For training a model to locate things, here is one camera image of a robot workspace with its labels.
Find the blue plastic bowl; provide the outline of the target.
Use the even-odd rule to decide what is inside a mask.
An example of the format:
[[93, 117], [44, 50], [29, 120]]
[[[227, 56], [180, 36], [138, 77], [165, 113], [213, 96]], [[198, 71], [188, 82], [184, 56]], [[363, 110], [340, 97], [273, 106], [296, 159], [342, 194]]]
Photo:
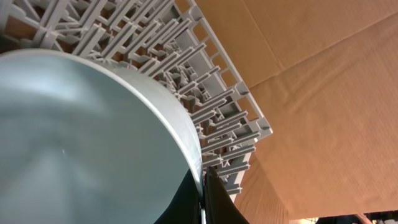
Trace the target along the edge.
[[1, 222], [155, 223], [198, 134], [152, 78], [53, 50], [1, 55]]

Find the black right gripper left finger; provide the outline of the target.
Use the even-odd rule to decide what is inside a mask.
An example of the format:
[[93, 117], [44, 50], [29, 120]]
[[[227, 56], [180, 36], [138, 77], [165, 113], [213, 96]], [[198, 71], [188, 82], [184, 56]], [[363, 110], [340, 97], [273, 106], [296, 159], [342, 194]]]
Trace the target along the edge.
[[155, 224], [200, 223], [200, 196], [192, 173], [188, 170], [171, 203]]

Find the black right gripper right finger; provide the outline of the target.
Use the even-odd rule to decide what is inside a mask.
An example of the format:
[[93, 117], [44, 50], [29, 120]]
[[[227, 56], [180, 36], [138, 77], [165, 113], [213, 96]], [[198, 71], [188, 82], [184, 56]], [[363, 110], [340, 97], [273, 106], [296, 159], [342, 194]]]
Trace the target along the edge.
[[235, 207], [213, 167], [206, 168], [204, 202], [207, 224], [249, 224]]

